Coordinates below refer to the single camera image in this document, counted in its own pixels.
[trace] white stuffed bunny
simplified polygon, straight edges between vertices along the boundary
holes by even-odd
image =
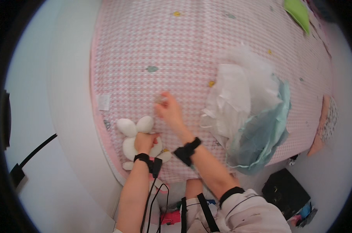
[[[138,132],[151,133],[151,129],[154,126],[154,120],[150,116],[144,116],[137,122],[137,125],[135,125],[130,119],[122,118],[117,121],[116,126],[120,132],[127,136],[123,141],[123,153],[130,161],[122,164],[123,169],[132,170],[134,164],[133,160],[138,154],[138,151],[135,148],[136,135]],[[149,156],[160,158],[163,160],[163,163],[165,163],[171,159],[172,154],[167,149],[164,149],[164,152],[161,153],[163,147],[162,141],[160,137],[157,137],[156,140],[158,141],[158,144],[154,144],[154,147],[150,150]],[[157,179],[155,181],[155,186],[159,188],[162,183],[161,180]],[[162,186],[161,190],[166,191],[167,188]]]

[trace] pink checkered bedsheet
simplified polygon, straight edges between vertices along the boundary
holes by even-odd
[[[170,91],[183,106],[185,123],[220,160],[225,151],[200,128],[201,109],[216,79],[218,54],[243,42],[276,66],[288,80],[292,109],[290,135],[269,164],[308,149],[321,114],[322,97],[331,94],[331,58],[313,22],[304,31],[280,0],[104,0],[96,23],[91,54],[91,95],[97,131],[104,153],[119,180],[128,172],[122,151],[124,135],[116,121],[137,122],[153,111],[154,99]],[[97,96],[111,95],[108,111],[99,111]],[[155,117],[154,132],[162,132],[164,148],[181,145],[162,120]],[[163,165],[165,183],[197,178],[177,158]]]

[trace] wristband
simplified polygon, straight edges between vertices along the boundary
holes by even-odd
[[[133,162],[135,162],[137,159],[144,161],[148,165],[149,172],[152,173],[152,164],[153,163],[150,161],[150,158],[147,154],[141,153],[141,154],[136,155]]]
[[[195,148],[197,148],[201,143],[201,140],[196,137],[193,142],[187,143],[184,147],[177,148],[173,153],[181,161],[183,161],[184,164],[190,167],[192,165],[190,157],[194,154]]]

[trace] orange fabric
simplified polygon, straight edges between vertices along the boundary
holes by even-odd
[[[330,106],[330,96],[324,95],[323,102],[322,102],[321,117],[319,118],[319,124],[317,128],[316,136],[312,146],[309,149],[309,152],[307,154],[308,156],[311,156],[317,153],[325,145],[325,143],[322,142],[321,138],[322,138],[323,128],[325,126],[326,119],[327,119],[327,113],[329,112],[329,106]]]

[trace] hand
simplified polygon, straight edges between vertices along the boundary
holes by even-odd
[[[149,154],[154,144],[158,144],[156,138],[159,137],[159,133],[148,134],[148,133],[137,133],[136,140],[135,140],[135,149],[138,151],[139,154],[145,153]]]
[[[177,100],[169,92],[163,92],[161,95],[166,100],[161,104],[155,104],[155,112],[158,117],[162,118],[173,130],[184,126],[181,107]]]

